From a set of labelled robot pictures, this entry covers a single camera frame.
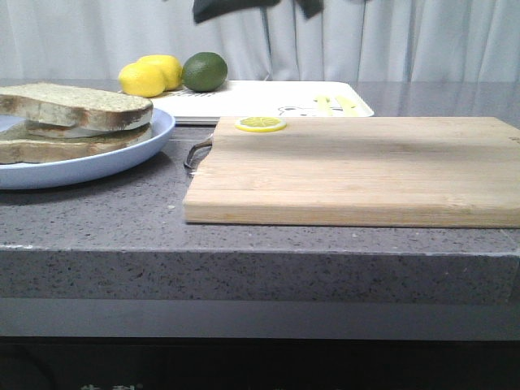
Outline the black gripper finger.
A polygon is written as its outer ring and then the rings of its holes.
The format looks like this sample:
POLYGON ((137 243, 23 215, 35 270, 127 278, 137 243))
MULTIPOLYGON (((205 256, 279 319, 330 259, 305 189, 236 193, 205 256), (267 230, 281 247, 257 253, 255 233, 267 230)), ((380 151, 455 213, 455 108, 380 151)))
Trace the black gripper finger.
POLYGON ((310 19, 323 11, 323 0, 297 0, 306 19, 310 19))
POLYGON ((279 2, 279 0, 195 0, 193 21, 199 24, 230 12, 255 7, 272 7, 279 2))

